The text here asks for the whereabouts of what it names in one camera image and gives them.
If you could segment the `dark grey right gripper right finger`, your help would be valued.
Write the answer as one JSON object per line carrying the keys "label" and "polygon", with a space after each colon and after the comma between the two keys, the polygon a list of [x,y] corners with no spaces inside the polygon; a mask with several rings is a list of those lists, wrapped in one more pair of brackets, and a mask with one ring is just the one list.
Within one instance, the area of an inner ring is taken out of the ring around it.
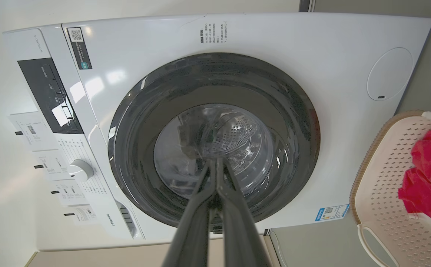
{"label": "dark grey right gripper right finger", "polygon": [[271,267],[234,171],[227,159],[217,159],[217,194],[225,245],[225,267]]}

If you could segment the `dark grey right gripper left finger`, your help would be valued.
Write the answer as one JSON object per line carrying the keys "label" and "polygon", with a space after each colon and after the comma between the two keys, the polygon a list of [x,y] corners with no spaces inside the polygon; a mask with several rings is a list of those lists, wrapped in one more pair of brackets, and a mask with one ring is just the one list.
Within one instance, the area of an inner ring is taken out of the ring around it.
{"label": "dark grey right gripper left finger", "polygon": [[190,197],[162,267],[207,267],[209,226],[216,197],[216,161],[209,159]]}

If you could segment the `cream perforated laundry basket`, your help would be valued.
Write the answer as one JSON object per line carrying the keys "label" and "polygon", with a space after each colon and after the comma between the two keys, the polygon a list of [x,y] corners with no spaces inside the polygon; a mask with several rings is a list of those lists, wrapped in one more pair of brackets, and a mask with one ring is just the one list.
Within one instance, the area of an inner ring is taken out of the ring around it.
{"label": "cream perforated laundry basket", "polygon": [[431,112],[390,118],[376,135],[354,180],[350,207],[362,247],[379,267],[431,267],[431,219],[409,215],[398,197],[411,150],[431,130]]}

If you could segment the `white detergent drawer front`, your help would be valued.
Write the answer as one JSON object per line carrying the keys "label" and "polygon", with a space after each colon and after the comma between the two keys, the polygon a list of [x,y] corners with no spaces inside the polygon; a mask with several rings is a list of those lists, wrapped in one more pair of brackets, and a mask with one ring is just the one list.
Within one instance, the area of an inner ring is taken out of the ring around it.
{"label": "white detergent drawer front", "polygon": [[139,225],[131,211],[114,199],[104,198],[92,204],[98,222],[114,238],[125,240],[143,239]]}

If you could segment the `beige cabinet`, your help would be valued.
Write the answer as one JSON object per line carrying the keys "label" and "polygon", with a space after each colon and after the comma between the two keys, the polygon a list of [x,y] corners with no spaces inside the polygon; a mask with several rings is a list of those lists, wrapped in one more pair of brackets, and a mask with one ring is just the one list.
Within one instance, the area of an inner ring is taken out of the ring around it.
{"label": "beige cabinet", "polygon": [[[281,267],[272,241],[259,236],[271,267]],[[117,247],[100,250],[35,252],[24,267],[161,267],[170,244]],[[208,246],[208,267],[225,266],[222,239],[212,239]]]}

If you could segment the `blue energy label sticker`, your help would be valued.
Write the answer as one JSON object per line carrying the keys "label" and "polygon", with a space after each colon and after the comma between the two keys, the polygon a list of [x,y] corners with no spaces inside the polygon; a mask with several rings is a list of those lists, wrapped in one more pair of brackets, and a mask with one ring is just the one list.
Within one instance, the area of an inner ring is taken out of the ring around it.
{"label": "blue energy label sticker", "polygon": [[344,218],[347,211],[349,210],[349,207],[349,204],[345,204],[333,207],[320,208],[315,218],[315,222]]}

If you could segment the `dark round washer door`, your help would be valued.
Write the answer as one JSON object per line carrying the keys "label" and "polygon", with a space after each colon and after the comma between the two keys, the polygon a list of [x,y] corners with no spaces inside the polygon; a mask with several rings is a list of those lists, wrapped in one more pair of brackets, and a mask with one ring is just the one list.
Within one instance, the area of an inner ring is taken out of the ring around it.
{"label": "dark round washer door", "polygon": [[302,87],[265,61],[204,53],[152,71],[113,117],[113,175],[143,213],[177,227],[209,159],[225,158],[254,221],[284,208],[317,163],[321,133]]}

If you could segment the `white round control knob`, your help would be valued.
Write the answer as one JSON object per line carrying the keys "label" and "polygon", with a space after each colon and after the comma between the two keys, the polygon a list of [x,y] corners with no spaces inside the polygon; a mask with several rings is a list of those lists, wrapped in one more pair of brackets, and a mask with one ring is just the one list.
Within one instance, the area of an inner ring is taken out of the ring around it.
{"label": "white round control knob", "polygon": [[75,159],[71,162],[67,171],[71,178],[78,182],[86,182],[95,174],[92,166],[81,159]]}

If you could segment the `large white paper note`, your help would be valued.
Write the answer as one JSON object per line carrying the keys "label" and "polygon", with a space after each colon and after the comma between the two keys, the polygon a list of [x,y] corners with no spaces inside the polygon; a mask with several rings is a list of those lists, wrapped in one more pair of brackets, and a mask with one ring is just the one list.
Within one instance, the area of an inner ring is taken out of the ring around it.
{"label": "large white paper note", "polygon": [[58,149],[51,128],[40,112],[16,113],[7,116],[17,135],[30,151]]}

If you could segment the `white front-load washing machine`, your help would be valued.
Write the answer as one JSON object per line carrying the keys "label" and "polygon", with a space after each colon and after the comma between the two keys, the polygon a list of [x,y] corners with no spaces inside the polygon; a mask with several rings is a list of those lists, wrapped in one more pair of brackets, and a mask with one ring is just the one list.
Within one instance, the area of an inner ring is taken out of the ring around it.
{"label": "white front-load washing machine", "polygon": [[[77,67],[67,34],[73,27],[82,29],[92,69]],[[84,133],[53,134],[57,150],[69,164],[81,159],[95,171],[88,181],[76,181],[88,205],[104,198],[123,204],[144,237],[114,238],[100,223],[76,226],[63,216],[71,206],[63,206],[51,194],[51,181],[34,169],[41,177],[35,201],[37,248],[120,247],[173,238],[176,227],[143,213],[117,183],[107,147],[115,134],[110,126],[122,100],[144,77],[175,60],[204,53],[235,53],[265,61],[293,78],[311,100],[321,133],[314,171],[288,205],[255,223],[259,233],[317,223],[320,208],[348,204],[348,191],[368,147],[397,111],[410,82],[392,98],[375,101],[367,92],[371,68],[389,50],[403,47],[412,54],[413,74],[430,31],[431,18],[424,17],[244,13],[125,17],[4,32],[17,65],[19,60],[54,61]],[[42,114],[28,83],[27,91]]]}

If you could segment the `red garment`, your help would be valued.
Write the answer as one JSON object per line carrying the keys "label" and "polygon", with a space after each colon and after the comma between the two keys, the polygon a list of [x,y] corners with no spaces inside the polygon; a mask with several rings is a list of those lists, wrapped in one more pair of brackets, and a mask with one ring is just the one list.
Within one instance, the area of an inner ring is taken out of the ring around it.
{"label": "red garment", "polygon": [[414,167],[405,171],[398,197],[408,214],[424,214],[431,219],[431,130],[411,150]]}

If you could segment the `black washer display panel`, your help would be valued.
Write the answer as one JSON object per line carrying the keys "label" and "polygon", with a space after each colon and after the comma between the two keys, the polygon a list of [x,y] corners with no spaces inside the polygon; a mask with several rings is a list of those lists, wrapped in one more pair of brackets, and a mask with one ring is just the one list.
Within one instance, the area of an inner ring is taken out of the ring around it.
{"label": "black washer display panel", "polygon": [[82,135],[83,129],[53,59],[19,60],[18,65],[51,131]]}

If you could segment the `black QR code sticker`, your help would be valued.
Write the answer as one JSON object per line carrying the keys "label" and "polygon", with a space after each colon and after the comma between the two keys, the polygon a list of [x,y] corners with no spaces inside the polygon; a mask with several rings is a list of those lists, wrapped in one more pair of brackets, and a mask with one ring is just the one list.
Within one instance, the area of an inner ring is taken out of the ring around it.
{"label": "black QR code sticker", "polygon": [[83,32],[80,27],[67,28],[77,67],[80,70],[92,69],[90,57],[86,48]]}

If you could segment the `round white filter cover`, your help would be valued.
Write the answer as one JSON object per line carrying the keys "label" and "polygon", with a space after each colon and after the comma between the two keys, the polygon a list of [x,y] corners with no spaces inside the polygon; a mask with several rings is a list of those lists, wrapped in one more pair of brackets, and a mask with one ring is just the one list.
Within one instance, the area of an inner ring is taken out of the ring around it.
{"label": "round white filter cover", "polygon": [[371,68],[367,92],[371,99],[384,101],[399,93],[412,74],[413,59],[409,50],[396,47],[383,54]]}

